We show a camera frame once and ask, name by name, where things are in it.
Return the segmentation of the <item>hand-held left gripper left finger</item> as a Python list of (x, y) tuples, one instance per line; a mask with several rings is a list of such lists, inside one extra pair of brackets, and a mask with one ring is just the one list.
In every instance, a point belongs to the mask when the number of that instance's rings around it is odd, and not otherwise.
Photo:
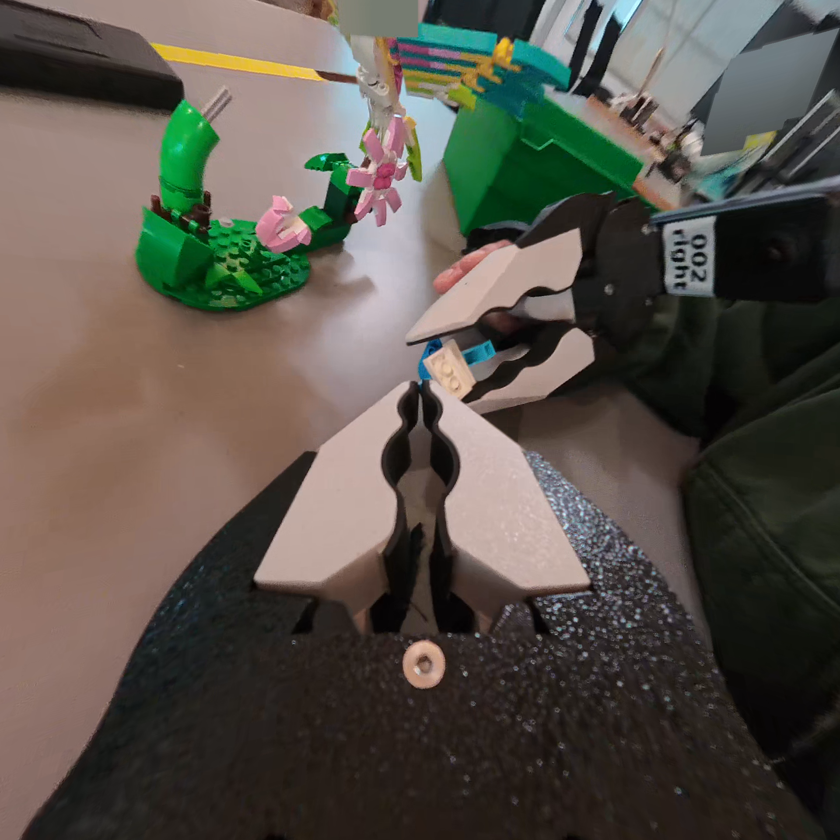
[(324, 443), (254, 577), (262, 591), (341, 603), (361, 630), (400, 630), (417, 553), (398, 487), (419, 385), (399, 384)]

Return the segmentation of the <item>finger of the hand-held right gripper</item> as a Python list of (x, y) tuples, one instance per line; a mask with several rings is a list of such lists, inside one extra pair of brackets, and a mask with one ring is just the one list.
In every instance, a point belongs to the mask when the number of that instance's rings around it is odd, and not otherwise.
[(537, 403), (595, 360), (592, 337), (570, 324), (546, 325), (515, 358), (500, 362), (471, 390), (471, 408), (494, 413)]
[(571, 319), (571, 287), (582, 255), (578, 228), (524, 248), (494, 250), (425, 311), (405, 342), (415, 345), (472, 328), (488, 313), (512, 310), (530, 297), (560, 296), (562, 314)]

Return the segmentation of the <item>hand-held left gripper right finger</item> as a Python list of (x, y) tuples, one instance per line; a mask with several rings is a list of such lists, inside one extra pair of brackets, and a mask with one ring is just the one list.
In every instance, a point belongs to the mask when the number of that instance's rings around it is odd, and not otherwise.
[(429, 583), (437, 629), (487, 633), (509, 605), (588, 592), (591, 579), (522, 448), (442, 386), (422, 386), (436, 505)]

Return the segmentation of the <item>white and blue lego piece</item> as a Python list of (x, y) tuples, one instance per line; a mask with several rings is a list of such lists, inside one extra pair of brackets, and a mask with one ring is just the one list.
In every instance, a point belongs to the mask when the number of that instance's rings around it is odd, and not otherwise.
[(454, 340), (444, 343), (432, 339), (426, 343), (417, 371), (421, 382), (438, 383), (448, 394), (464, 401), (476, 386), (472, 368), (496, 355), (491, 341), (461, 350)]

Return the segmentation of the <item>green lego box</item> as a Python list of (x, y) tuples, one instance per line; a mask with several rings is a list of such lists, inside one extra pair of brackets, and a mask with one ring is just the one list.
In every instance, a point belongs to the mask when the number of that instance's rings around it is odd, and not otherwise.
[(549, 96), (571, 71), (540, 47), (420, 24), (392, 56), (407, 93), (457, 106), (443, 161), (462, 235), (579, 193), (636, 193), (643, 161)]

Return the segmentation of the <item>green lego plant model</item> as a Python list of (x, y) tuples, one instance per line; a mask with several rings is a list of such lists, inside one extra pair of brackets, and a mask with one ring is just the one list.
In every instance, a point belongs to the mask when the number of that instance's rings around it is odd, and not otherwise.
[(355, 80), (369, 113), (361, 164), (344, 153), (311, 157), (305, 168), (329, 175), (322, 206), (297, 213), (273, 196), (256, 222), (215, 217), (204, 187), (219, 136), (214, 120), (233, 100), (226, 87), (202, 108), (182, 100), (165, 128), (159, 192), (143, 209), (135, 252), (142, 278), (160, 294), (204, 311), (243, 311), (301, 288), (312, 251), (341, 244), (351, 227), (372, 217), (378, 227), (402, 206), (398, 183), (422, 180), (416, 124), (401, 103), (398, 39), (352, 35)]

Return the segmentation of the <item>person's right hand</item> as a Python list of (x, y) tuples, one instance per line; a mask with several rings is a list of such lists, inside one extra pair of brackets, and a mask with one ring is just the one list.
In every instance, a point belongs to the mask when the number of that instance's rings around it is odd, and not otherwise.
[(464, 277), (480, 262), (489, 257), (499, 249), (510, 247), (512, 242), (507, 239), (502, 239), (497, 242), (484, 245), (476, 250), (463, 255), (452, 266), (440, 272), (433, 281), (433, 289), (439, 295), (443, 296), (453, 286), (459, 283)]

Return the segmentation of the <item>cluttered wooden table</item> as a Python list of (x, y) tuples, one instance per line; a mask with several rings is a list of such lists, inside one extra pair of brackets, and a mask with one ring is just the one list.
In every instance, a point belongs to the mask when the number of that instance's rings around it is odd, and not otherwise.
[(646, 143), (651, 157), (646, 175), (657, 172), (679, 185), (691, 173), (703, 143), (703, 126), (697, 119), (675, 127), (667, 125), (658, 116), (658, 102), (644, 91), (618, 95), (599, 86), (589, 99), (600, 102)]

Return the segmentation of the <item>yellow tape strip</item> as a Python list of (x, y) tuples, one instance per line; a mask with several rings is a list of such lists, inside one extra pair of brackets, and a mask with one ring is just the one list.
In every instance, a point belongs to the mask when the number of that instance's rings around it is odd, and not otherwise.
[(231, 70), (252, 75), (323, 82), (328, 79), (312, 68), (292, 66), (281, 62), (243, 56), (189, 49), (174, 45), (151, 44), (152, 48), (170, 63), (218, 70)]

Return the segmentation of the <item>black power adapter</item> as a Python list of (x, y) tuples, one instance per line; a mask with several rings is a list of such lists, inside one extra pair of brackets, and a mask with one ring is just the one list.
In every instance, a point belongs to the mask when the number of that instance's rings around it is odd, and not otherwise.
[(140, 34), (35, 5), (1, 2), (1, 85), (171, 113), (184, 84)]

